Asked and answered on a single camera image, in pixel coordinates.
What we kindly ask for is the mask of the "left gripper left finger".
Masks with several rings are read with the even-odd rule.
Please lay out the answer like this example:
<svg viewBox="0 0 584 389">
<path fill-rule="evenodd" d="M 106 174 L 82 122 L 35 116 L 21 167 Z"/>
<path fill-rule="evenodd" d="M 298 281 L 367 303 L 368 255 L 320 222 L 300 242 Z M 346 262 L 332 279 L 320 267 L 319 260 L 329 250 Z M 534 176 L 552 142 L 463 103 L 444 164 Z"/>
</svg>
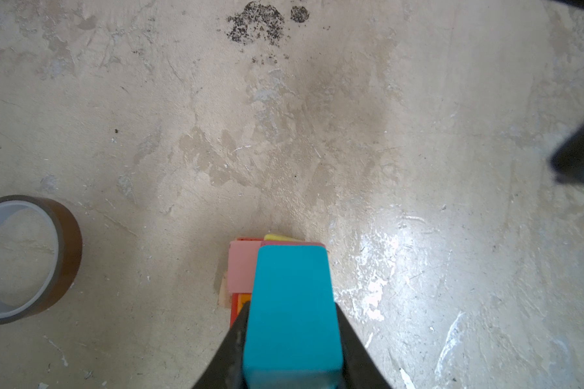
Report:
<svg viewBox="0 0 584 389">
<path fill-rule="evenodd" d="M 243 350 L 247 337 L 250 303 L 241 309 L 220 347 L 193 389 L 247 389 L 243 374 Z"/>
</svg>

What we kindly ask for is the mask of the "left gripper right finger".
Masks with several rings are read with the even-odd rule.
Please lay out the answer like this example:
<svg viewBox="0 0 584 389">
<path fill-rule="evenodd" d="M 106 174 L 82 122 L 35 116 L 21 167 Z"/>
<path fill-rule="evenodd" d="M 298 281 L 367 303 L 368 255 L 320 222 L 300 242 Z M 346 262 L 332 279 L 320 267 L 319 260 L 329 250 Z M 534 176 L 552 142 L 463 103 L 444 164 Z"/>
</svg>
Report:
<svg viewBox="0 0 584 389">
<path fill-rule="evenodd" d="M 391 389 L 339 304 L 336 304 L 336 310 L 343 356 L 342 377 L 337 388 Z"/>
</svg>

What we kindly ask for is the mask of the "natural wood block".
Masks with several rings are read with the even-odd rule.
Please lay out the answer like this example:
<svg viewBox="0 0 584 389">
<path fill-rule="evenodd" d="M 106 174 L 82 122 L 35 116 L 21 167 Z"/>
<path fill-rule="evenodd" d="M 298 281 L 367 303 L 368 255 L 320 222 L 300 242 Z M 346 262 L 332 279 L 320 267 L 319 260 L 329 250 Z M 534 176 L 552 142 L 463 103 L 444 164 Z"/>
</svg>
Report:
<svg viewBox="0 0 584 389">
<path fill-rule="evenodd" d="M 218 294 L 218 305 L 221 308 L 230 309 L 232 305 L 232 294 L 228 290 L 227 273 L 223 274 L 221 286 Z"/>
</svg>

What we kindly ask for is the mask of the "teal roof block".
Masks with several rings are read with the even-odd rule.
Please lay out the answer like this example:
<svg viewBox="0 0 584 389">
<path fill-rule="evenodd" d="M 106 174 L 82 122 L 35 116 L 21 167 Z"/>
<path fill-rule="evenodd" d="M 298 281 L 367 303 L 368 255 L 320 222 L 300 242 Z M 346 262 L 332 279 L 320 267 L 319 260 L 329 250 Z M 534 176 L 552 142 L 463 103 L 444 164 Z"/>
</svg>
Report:
<svg viewBox="0 0 584 389">
<path fill-rule="evenodd" d="M 335 388 L 342 343 L 323 246 L 259 250 L 243 348 L 250 388 Z"/>
</svg>

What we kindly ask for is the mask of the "orange cylinder block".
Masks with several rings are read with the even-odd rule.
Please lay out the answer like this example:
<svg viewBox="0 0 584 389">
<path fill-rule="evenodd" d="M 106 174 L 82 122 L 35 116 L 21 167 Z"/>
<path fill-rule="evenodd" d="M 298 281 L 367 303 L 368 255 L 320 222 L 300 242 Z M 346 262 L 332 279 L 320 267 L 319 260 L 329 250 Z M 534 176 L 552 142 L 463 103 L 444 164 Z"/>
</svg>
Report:
<svg viewBox="0 0 584 389">
<path fill-rule="evenodd" d="M 249 301 L 251 301 L 251 293 L 239 293 L 237 296 L 237 311 L 240 312 Z"/>
</svg>

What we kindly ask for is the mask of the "pink rectangular block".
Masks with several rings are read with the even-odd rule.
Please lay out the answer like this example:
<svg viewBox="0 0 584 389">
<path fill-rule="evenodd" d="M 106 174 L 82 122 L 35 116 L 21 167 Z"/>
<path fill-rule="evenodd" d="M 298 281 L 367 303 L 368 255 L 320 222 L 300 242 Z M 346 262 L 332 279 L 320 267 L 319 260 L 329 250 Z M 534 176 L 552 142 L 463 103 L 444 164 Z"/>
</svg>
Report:
<svg viewBox="0 0 584 389">
<path fill-rule="evenodd" d="M 252 293 L 261 240 L 232 241 L 228 252 L 227 288 L 230 293 Z"/>
</svg>

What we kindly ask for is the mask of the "red rectangular block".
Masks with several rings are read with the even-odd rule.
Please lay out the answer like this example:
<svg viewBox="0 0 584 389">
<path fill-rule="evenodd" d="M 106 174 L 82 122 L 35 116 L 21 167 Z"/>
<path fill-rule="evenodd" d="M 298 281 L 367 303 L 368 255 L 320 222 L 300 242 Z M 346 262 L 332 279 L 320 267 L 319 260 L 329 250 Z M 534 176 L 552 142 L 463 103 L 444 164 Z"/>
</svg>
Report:
<svg viewBox="0 0 584 389">
<path fill-rule="evenodd" d="M 244 239 L 244 240 L 239 240 L 239 241 L 253 241 L 253 240 L 261 240 L 261 239 Z M 237 311 L 237 296 L 238 293 L 232 293 L 232 305 L 231 305 L 231 315 L 230 315 L 230 324 L 233 325 L 235 322 L 235 319 L 238 317 L 239 312 Z"/>
</svg>

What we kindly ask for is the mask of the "magenta rectangular block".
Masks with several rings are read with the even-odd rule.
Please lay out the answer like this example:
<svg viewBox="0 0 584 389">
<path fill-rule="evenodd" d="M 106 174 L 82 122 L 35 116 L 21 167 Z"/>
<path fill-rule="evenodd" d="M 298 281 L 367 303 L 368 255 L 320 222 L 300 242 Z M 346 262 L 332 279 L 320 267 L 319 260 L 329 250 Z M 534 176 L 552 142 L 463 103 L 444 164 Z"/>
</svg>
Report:
<svg viewBox="0 0 584 389">
<path fill-rule="evenodd" d="M 325 248 L 320 242 L 302 242 L 302 241 L 274 241 L 264 240 L 261 242 L 261 247 L 264 246 L 319 246 Z"/>
</svg>

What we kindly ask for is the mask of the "yellow green cube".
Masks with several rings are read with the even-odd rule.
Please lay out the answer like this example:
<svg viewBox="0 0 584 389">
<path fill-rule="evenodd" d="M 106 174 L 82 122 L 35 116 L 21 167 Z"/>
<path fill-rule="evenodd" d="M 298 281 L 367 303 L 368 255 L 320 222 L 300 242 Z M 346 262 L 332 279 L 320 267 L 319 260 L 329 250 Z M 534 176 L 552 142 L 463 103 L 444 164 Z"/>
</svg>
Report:
<svg viewBox="0 0 584 389">
<path fill-rule="evenodd" d="M 264 236 L 265 241 L 276 241 L 276 242 L 301 242 L 300 239 L 291 238 L 280 234 L 268 233 Z"/>
</svg>

